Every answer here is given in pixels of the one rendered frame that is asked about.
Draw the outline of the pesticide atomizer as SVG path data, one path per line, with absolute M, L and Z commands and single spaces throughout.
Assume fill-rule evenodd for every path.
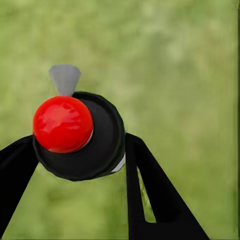
M 44 101 L 33 117 L 38 161 L 74 182 L 117 173 L 126 163 L 126 130 L 116 106 L 101 95 L 74 92 L 82 71 L 73 64 L 53 65 L 49 73 L 59 96 Z

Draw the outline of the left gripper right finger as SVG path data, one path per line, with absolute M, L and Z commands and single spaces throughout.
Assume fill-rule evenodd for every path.
M 129 240 L 210 240 L 145 142 L 126 133 L 125 151 Z M 137 168 L 156 223 L 145 220 Z

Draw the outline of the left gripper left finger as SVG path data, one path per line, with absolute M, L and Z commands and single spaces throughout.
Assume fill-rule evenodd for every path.
M 38 163 L 33 135 L 0 150 L 0 240 Z

